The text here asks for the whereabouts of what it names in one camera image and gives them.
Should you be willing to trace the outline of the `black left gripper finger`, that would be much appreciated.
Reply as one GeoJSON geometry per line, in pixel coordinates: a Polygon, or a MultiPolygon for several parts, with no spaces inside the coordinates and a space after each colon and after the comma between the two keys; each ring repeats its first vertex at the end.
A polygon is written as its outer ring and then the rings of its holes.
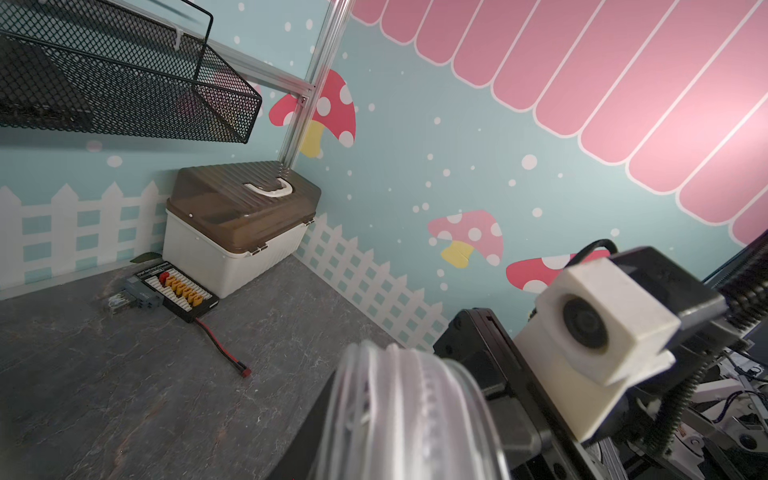
{"type": "Polygon", "coordinates": [[[285,454],[266,477],[267,480],[314,478],[334,380],[335,374],[332,373],[285,454]]]}

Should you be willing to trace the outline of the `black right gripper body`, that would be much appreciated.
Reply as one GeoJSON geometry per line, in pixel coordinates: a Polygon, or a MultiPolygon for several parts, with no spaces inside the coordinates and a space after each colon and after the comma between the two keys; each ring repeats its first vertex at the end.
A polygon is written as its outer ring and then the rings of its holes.
{"type": "Polygon", "coordinates": [[[463,365],[478,383],[512,479],[600,477],[492,310],[459,311],[434,352],[463,365]]]}

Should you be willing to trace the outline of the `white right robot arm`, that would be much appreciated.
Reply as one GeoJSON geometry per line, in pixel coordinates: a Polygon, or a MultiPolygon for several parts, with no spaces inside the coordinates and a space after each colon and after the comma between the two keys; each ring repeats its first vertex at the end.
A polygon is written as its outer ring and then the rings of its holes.
{"type": "Polygon", "coordinates": [[[525,327],[460,311],[436,341],[479,386],[514,479],[738,479],[767,454],[767,379],[736,363],[767,319],[767,238],[704,279],[651,247],[568,256],[525,327]]]}

